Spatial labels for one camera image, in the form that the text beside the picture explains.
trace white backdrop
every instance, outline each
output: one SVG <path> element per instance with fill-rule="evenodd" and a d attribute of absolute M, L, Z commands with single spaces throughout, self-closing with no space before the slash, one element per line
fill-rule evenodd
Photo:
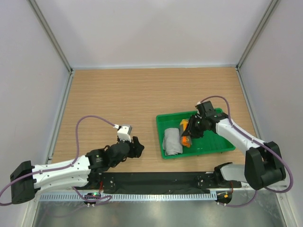
<path fill-rule="evenodd" d="M 279 144 L 293 171 L 289 194 L 298 226 L 303 226 L 302 9 L 303 1 L 281 1 L 241 69 L 260 133 Z"/>
<path fill-rule="evenodd" d="M 68 72 L 27 1 L 0 1 L 0 33 L 2 190 L 21 162 L 45 162 Z M 10 201 L 10 189 L 0 201 Z M 21 226 L 26 208 L 0 207 L 0 226 Z"/>
<path fill-rule="evenodd" d="M 235 65 L 270 0 L 37 0 L 74 68 Z"/>

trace green tray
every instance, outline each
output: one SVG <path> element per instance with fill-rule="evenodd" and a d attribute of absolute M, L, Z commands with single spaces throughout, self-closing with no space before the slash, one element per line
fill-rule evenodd
<path fill-rule="evenodd" d="M 222 113 L 222 109 L 216 108 L 218 113 Z M 194 155 L 204 155 L 210 153 L 220 153 L 224 151 L 235 150 L 236 148 L 226 139 L 215 134 L 212 131 L 205 131 L 204 136 L 198 139 L 192 139 L 190 148 L 183 146 L 183 154 L 166 156 L 162 146 L 164 131 L 168 128 L 179 128 L 180 122 L 183 119 L 189 119 L 191 115 L 196 114 L 196 111 L 162 114 L 156 117 L 159 143 L 162 157 L 165 159 L 188 157 Z"/>

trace wooden table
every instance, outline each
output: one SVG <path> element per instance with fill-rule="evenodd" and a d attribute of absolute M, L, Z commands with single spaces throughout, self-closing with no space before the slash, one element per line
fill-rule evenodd
<path fill-rule="evenodd" d="M 162 159 L 156 116 L 195 110 L 201 99 L 221 95 L 228 99 L 232 118 L 255 134 L 234 68 L 129 69 L 76 71 L 63 116 L 53 162 L 76 154 L 75 125 L 82 116 L 99 115 L 115 124 L 130 124 L 132 136 L 145 146 L 140 158 L 128 158 L 111 172 L 213 171 L 225 163 L 244 163 L 239 151 L 177 159 Z M 214 107 L 227 111 L 215 98 Z M 116 143 L 116 130 L 98 119 L 79 126 L 80 154 Z"/>

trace rolled cloth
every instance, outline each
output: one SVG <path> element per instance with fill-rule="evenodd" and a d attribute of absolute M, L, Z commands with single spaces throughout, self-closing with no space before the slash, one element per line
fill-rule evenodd
<path fill-rule="evenodd" d="M 178 128 L 169 128 L 164 131 L 164 139 L 162 143 L 165 155 L 182 154 L 182 145 L 180 143 L 180 132 Z"/>

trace reflective floor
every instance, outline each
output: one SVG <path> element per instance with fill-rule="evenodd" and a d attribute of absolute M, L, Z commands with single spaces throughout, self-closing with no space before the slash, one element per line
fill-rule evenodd
<path fill-rule="evenodd" d="M 252 191 L 234 191 L 241 204 Z M 83 202 L 39 202 L 35 227 L 285 227 L 276 195 L 258 193 L 250 205 L 228 208 L 215 201 L 112 202 L 87 208 Z"/>

